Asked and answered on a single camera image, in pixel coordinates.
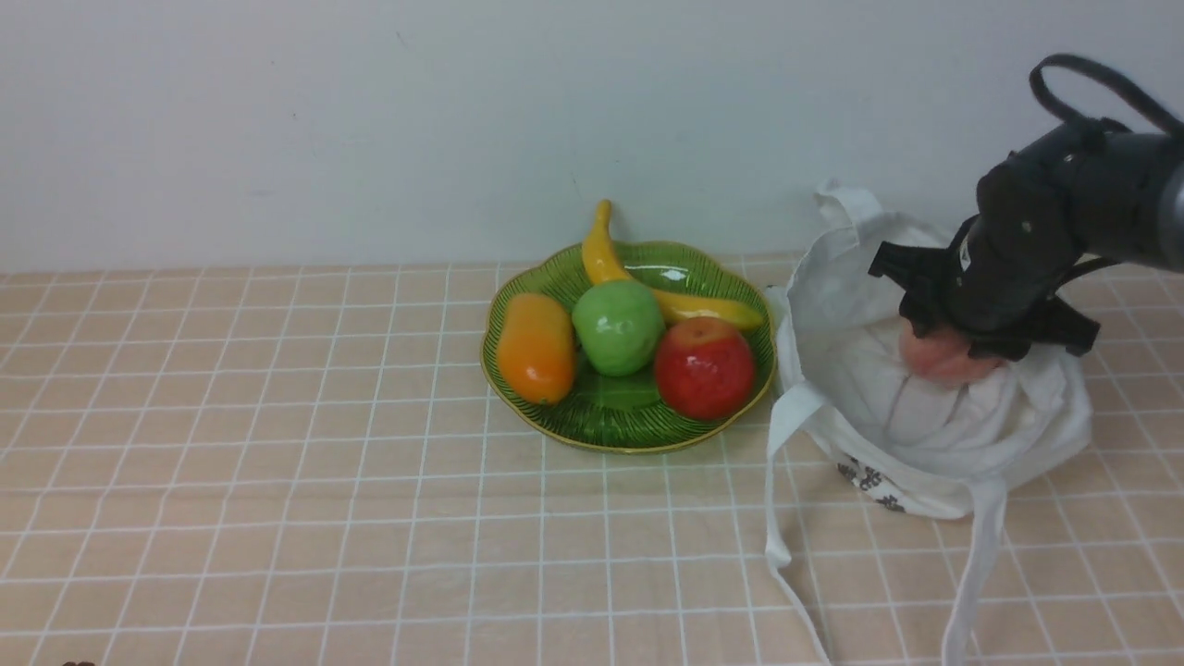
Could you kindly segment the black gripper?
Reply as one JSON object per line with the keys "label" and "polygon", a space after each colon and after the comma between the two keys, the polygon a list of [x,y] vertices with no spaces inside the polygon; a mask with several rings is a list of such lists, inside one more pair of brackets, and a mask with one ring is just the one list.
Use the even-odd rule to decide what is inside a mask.
{"label": "black gripper", "polygon": [[1090,352],[1101,324],[1048,299],[1083,254],[1053,173],[1011,156],[982,177],[977,203],[980,214],[955,248],[955,277],[944,290],[947,248],[881,243],[871,257],[868,274],[905,292],[899,314],[913,337],[931,337],[950,319],[969,332],[972,359],[1019,361],[1041,345]]}

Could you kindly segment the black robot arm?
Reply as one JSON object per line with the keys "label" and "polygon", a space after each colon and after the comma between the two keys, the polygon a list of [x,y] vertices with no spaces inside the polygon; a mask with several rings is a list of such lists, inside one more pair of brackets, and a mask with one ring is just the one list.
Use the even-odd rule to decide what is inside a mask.
{"label": "black robot arm", "polygon": [[1067,122],[982,177],[978,212],[947,246],[884,241],[869,273],[905,290],[915,337],[955,329],[973,358],[1018,361],[1035,345],[1082,357],[1100,326],[1058,290],[1121,263],[1180,273],[1180,137]]}

